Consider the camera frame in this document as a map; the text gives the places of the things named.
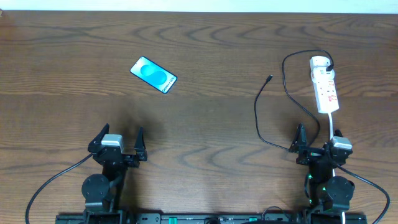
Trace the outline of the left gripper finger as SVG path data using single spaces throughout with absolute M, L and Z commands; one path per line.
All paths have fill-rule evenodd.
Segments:
M 90 153 L 98 153 L 102 150 L 102 139 L 106 134 L 109 133 L 109 124 L 106 123 L 103 129 L 99 132 L 99 134 L 89 143 L 88 152 Z
M 141 126 L 137 134 L 136 142 L 134 144 L 136 156 L 140 161 L 147 161 L 147 150 L 144 142 L 144 128 Z

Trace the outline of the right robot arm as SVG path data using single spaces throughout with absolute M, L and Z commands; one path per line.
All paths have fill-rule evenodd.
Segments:
M 296 163 L 308 166 L 306 195 L 310 206 L 297 220 L 301 223 L 344 223 L 343 212 L 349 210 L 355 185 L 352 181 L 335 175 L 333 170 L 346 163 L 353 153 L 352 144 L 337 129 L 335 135 L 323 147 L 307 145 L 305 128 L 298 125 L 289 152 L 297 153 Z

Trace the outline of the blue Samsung Galaxy smartphone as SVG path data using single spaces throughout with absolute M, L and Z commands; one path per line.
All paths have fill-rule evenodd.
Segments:
M 167 94 L 177 81 L 177 76 L 145 56 L 137 60 L 130 72 L 163 94 Z

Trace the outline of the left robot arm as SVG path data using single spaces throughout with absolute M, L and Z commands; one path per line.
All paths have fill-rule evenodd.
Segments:
M 106 124 L 89 143 L 88 152 L 103 167 L 102 173 L 87 177 L 81 192 L 85 198 L 85 223 L 131 223 L 134 217 L 125 209 L 119 208 L 127 170 L 138 168 L 141 161 L 147 160 L 143 127 L 139 128 L 134 145 L 135 154 L 124 152 L 123 137 L 110 134 Z

